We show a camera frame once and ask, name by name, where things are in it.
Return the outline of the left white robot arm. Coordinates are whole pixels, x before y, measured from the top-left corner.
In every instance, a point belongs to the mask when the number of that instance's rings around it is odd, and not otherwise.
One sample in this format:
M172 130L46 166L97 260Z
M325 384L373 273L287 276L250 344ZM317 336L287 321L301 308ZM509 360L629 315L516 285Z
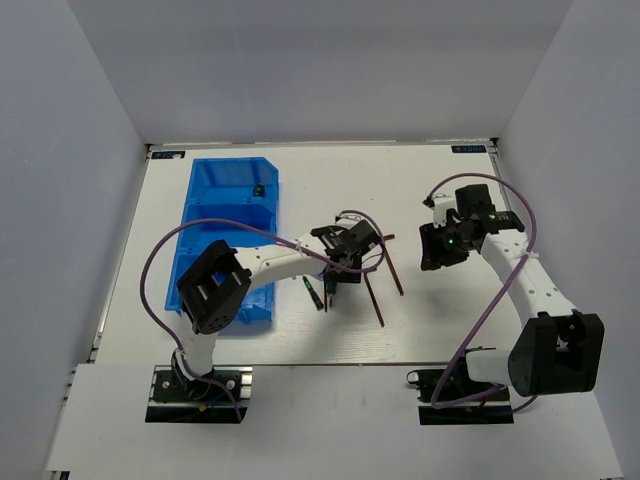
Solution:
M191 399L209 392L218 333L232 323L249 293L303 275L356 274L362 257L382 243L383 235L369 221L352 219L257 247L213 242L177 281L183 316L177 387Z

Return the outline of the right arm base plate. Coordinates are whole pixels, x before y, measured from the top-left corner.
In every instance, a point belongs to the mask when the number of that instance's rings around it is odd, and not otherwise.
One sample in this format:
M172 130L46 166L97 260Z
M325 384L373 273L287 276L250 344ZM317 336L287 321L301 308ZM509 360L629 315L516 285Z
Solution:
M417 392L421 426L479 426L514 423L509 391L502 389L488 395L490 383L471 381L465 373L454 373L444 383L436 403L455 403L434 408L431 403L443 368L414 369L407 373L407 384Z

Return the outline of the large brown hex key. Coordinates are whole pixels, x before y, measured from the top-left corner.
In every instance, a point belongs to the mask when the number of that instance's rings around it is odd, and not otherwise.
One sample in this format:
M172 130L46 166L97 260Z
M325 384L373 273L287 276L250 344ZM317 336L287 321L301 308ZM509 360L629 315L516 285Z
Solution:
M398 276L396 267L395 267L395 265L393 263L393 260L391 258L391 254L389 253L389 250L388 250L388 248L386 246L387 242L391 241L391 240L394 240L395 237L396 237L395 234L385 234L383 236L383 244L381 245L381 251L382 251L384 260L385 260L385 262L386 262L386 264L387 264L387 266L389 268L389 271L391 273L392 279L394 281L394 284L396 286L396 289L397 289L399 295L400 296L404 296L404 288L402 286L402 283L401 283L400 278Z

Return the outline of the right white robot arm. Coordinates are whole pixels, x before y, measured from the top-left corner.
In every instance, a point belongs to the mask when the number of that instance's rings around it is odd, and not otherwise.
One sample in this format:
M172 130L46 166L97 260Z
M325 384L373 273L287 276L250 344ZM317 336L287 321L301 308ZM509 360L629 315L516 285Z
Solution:
M431 192L424 203L433 220L419 229L422 270L454 266L476 252L502 283L435 384L431 405L456 405L440 398L451 384L462 402L508 387L522 397L593 390L604 324L597 314L581 312L546 272L533 250L536 224L524 224L513 211L497 210L485 184L459 188L454 196ZM514 345L508 350L471 347L504 297L510 298L522 326Z

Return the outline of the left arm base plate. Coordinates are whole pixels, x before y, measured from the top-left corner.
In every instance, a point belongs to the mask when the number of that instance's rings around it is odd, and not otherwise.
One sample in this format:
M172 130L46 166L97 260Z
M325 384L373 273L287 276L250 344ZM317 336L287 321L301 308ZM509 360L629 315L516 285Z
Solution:
M237 408L219 386L188 380L170 366L154 369L145 422L151 424L240 424L248 410L253 368L221 367L212 378L231 392Z

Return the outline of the green stubby screwdriver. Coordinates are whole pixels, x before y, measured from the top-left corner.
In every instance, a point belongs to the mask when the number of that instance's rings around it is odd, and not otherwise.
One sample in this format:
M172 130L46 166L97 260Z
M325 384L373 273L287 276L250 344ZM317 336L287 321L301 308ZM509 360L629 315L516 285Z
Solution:
M334 282L334 281L326 281L325 282L325 290L326 290L326 293L331 293L333 295L333 297L332 297L332 307L333 307L334 296L335 296L336 291L337 291L337 283Z

